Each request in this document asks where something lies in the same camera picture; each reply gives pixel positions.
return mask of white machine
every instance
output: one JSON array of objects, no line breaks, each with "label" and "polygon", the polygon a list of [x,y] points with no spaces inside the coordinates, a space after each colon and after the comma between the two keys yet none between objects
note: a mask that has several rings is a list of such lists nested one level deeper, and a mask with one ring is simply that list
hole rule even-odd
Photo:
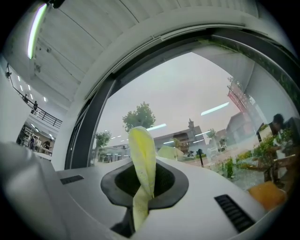
[{"label": "white machine", "polygon": [[0,144],[0,153],[7,199],[46,239],[250,239],[270,223],[260,203],[219,174],[157,157],[155,198],[135,232],[130,158],[55,172],[15,144]]}]

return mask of ceiling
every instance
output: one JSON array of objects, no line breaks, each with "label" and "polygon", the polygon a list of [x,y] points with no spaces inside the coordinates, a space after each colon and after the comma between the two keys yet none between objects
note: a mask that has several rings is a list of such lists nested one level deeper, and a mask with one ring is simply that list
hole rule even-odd
[{"label": "ceiling", "polygon": [[161,35],[211,22],[262,28],[255,3],[247,0],[65,0],[59,9],[47,8],[29,60],[38,6],[16,26],[3,55],[26,83],[66,111],[114,65]]}]

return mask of overcast sky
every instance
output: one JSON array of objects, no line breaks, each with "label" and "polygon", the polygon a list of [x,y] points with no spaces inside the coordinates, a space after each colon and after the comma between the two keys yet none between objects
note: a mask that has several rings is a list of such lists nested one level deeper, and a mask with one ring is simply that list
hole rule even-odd
[{"label": "overcast sky", "polygon": [[[112,95],[107,100],[97,132],[108,130],[116,137],[108,146],[127,143],[122,117],[143,101],[150,104],[156,117],[154,125],[167,125],[150,131],[153,137],[188,129],[189,118],[202,132],[210,128],[222,130],[230,117],[239,112],[227,96],[229,76],[216,64],[192,52],[169,60]],[[228,106],[201,116],[202,112],[226,102]]]}]

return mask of orange object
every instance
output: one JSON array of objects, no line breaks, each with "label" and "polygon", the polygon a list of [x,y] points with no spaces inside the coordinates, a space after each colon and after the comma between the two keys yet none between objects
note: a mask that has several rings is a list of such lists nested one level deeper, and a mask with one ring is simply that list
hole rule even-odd
[{"label": "orange object", "polygon": [[280,190],[271,181],[250,188],[249,193],[260,202],[267,211],[272,210],[286,201],[284,191]]}]

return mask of yellow cloth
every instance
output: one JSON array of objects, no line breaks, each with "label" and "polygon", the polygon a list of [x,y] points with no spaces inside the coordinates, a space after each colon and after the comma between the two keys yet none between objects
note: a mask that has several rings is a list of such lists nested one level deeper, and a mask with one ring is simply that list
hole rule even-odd
[{"label": "yellow cloth", "polygon": [[183,156],[183,152],[177,148],[162,146],[162,148],[157,152],[157,154],[162,158],[178,160],[179,157]]},{"label": "yellow cloth", "polygon": [[128,139],[131,159],[141,183],[133,198],[133,219],[137,231],[148,216],[148,201],[154,197],[156,153],[153,138],[144,127],[131,129]]}]

